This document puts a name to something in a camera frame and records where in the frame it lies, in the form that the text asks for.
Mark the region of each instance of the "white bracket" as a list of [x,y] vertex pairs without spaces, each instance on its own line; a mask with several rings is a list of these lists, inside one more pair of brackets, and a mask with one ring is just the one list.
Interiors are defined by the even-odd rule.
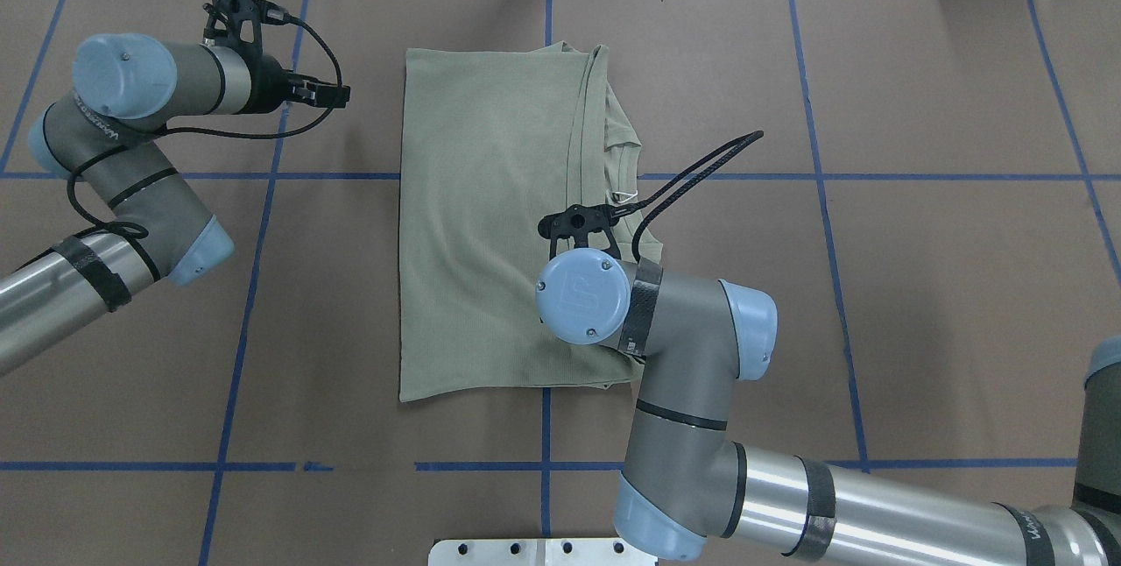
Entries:
[[442,540],[428,566],[657,566],[619,538]]

